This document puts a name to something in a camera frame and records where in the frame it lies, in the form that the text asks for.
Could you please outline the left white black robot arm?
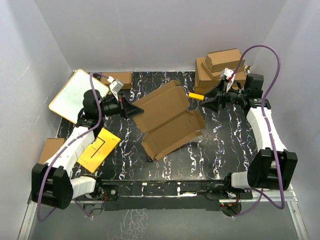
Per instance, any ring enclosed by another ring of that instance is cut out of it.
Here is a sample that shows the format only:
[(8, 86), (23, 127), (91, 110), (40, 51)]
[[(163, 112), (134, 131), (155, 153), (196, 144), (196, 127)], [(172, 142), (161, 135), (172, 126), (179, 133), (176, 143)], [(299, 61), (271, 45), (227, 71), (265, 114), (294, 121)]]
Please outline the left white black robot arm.
[(87, 194), (97, 200), (103, 195), (97, 177), (71, 179), (72, 169), (85, 149), (95, 142), (104, 127), (103, 117), (120, 115), (124, 120), (144, 113), (123, 93), (101, 97), (98, 90), (83, 94), (75, 127), (60, 149), (45, 163), (36, 163), (31, 171), (31, 199), (55, 209), (66, 209), (71, 200)]

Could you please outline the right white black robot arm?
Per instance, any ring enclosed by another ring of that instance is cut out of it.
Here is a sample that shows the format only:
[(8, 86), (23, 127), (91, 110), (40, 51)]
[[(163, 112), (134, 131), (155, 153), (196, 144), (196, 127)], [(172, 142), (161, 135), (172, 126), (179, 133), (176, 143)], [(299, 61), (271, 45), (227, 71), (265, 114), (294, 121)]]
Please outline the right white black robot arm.
[(220, 77), (218, 86), (205, 94), (207, 100), (201, 105), (215, 112), (223, 109), (227, 103), (240, 105), (251, 126), (258, 150), (248, 170), (232, 172), (224, 178), (223, 194), (233, 199), (246, 189), (286, 191), (298, 157), (287, 150), (277, 133), (270, 102), (263, 97), (264, 77), (248, 74), (244, 86), (237, 84), (238, 89), (232, 87), (235, 83), (233, 70), (224, 69)]

